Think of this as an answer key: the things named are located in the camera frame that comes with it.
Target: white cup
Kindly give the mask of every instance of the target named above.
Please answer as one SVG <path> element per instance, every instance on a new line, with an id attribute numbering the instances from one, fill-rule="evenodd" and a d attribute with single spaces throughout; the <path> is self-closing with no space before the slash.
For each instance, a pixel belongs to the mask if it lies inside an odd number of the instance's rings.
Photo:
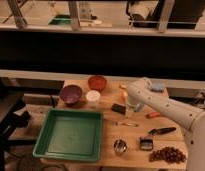
<path id="1" fill-rule="evenodd" d="M 98 108 L 100 93 L 96 90 L 91 90 L 86 94 L 86 100 L 88 102 L 89 107 Z"/>

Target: red bowl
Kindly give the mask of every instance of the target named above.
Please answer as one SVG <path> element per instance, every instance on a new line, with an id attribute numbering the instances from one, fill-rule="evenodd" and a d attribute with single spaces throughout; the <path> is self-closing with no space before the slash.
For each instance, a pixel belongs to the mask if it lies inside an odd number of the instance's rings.
<path id="1" fill-rule="evenodd" d="M 82 89 L 77 85 L 68 85 L 61 89 L 60 99 L 66 104 L 74 104 L 82 97 Z"/>
<path id="2" fill-rule="evenodd" d="M 101 91 L 106 87 L 107 80 L 101 75 L 94 75 L 88 79 L 89 88 Z"/>

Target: wooden table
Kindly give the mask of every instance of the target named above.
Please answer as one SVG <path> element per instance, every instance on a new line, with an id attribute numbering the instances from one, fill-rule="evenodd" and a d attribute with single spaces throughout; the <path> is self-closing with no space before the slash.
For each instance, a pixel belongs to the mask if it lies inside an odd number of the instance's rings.
<path id="1" fill-rule="evenodd" d="M 147 105 L 140 112 L 133 113 L 127 119 L 125 116 L 110 110 L 113 103 L 123 104 L 122 98 L 123 90 L 119 88 L 120 84 L 127 85 L 130 82 L 122 81 L 108 81 L 107 87 L 101 92 L 101 99 L 99 109 L 104 113 L 103 137 L 101 147 L 101 158 L 94 163 L 82 163 L 67 160 L 52 160 L 41 159 L 44 163 L 62 163 L 62 164 L 82 164 L 93 166 L 114 166 L 114 167 L 137 167 L 137 168 L 159 168 L 159 169 L 185 169 L 186 163 L 181 164 L 168 164 L 165 161 L 149 162 L 149 154 L 151 152 L 141 151 L 139 149 L 140 136 L 146 136 L 148 131 L 154 128 L 162 127 L 176 127 L 177 130 L 165 135 L 157 135 L 154 137 L 154 150 L 162 149 L 165 146 L 173 146 L 179 148 L 187 156 L 187 147 L 183 140 L 180 127 L 166 117 L 157 117 L 147 119 L 146 114 L 154 110 Z M 82 87 L 84 95 L 81 101 L 74 106 L 76 109 L 87 109 L 85 101 L 85 93 L 90 89 L 88 88 L 86 80 L 67 80 L 64 85 L 76 84 Z M 167 91 L 161 95 L 168 96 Z M 65 103 L 61 100 L 58 103 L 58 108 L 67 108 Z M 116 126 L 112 121 L 125 121 L 138 123 L 139 127 L 129 126 Z M 123 139 L 126 141 L 128 149 L 122 156 L 117 156 L 114 152 L 113 145 L 115 140 Z"/>

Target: green plastic tray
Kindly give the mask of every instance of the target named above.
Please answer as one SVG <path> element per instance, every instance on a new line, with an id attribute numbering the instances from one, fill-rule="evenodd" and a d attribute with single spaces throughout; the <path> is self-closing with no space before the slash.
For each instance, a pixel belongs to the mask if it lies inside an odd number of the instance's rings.
<path id="1" fill-rule="evenodd" d="M 65 14 L 56 15 L 49 23 L 49 25 L 69 25 L 69 24 L 71 24 L 70 15 L 65 15 Z"/>
<path id="2" fill-rule="evenodd" d="M 101 112 L 51 109 L 35 144 L 35 157 L 97 161 L 100 159 Z"/>

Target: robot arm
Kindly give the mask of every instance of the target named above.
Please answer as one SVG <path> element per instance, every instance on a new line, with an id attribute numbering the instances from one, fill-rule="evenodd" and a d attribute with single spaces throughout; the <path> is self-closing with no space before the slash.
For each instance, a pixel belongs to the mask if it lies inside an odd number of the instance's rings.
<path id="1" fill-rule="evenodd" d="M 141 78 L 127 87 L 127 103 L 145 103 L 192 133 L 187 171 L 205 171 L 205 111 L 149 91 L 150 80 Z"/>

